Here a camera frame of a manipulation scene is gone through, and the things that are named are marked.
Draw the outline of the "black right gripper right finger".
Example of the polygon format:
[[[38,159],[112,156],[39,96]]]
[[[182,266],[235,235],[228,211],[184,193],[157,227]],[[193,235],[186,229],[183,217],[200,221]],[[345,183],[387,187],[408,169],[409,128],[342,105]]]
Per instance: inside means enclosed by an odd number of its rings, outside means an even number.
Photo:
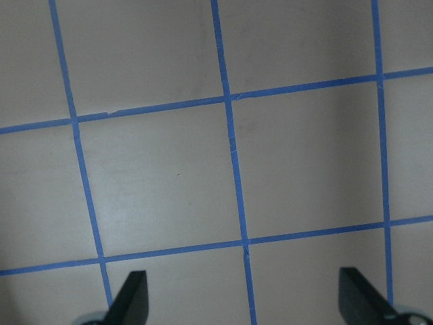
[[[393,324],[398,313],[355,267],[338,274],[338,309],[345,324]]]

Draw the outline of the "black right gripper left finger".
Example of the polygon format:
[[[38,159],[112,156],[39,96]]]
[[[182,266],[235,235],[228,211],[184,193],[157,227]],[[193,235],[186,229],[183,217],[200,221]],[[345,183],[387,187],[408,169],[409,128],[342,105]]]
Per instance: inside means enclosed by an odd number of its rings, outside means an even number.
[[[149,316],[147,273],[133,271],[127,276],[102,324],[141,325]]]

